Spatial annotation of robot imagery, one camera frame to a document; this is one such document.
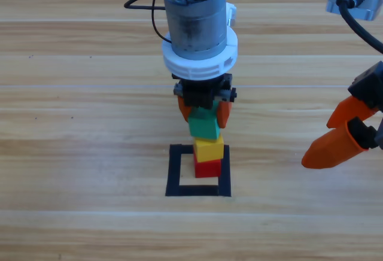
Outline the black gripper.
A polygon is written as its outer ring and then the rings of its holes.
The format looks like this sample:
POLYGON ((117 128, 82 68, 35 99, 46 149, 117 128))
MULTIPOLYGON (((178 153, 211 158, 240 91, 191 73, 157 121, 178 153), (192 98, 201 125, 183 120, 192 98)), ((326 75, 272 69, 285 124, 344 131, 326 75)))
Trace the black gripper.
POLYGON ((174 95, 178 96, 178 106, 186 122, 192 111, 191 107, 212 108, 214 101, 218 101, 217 123, 221 129, 226 127, 232 102, 237 97, 236 88, 232 87, 232 74, 202 81, 186 80, 174 74, 172 78, 179 80, 174 86, 174 95))
POLYGON ((327 169, 340 165, 362 152, 382 147, 382 126, 375 129, 364 121, 382 111, 382 62, 354 79, 330 116, 330 132, 319 137, 304 154, 301 164, 309 169, 327 169))

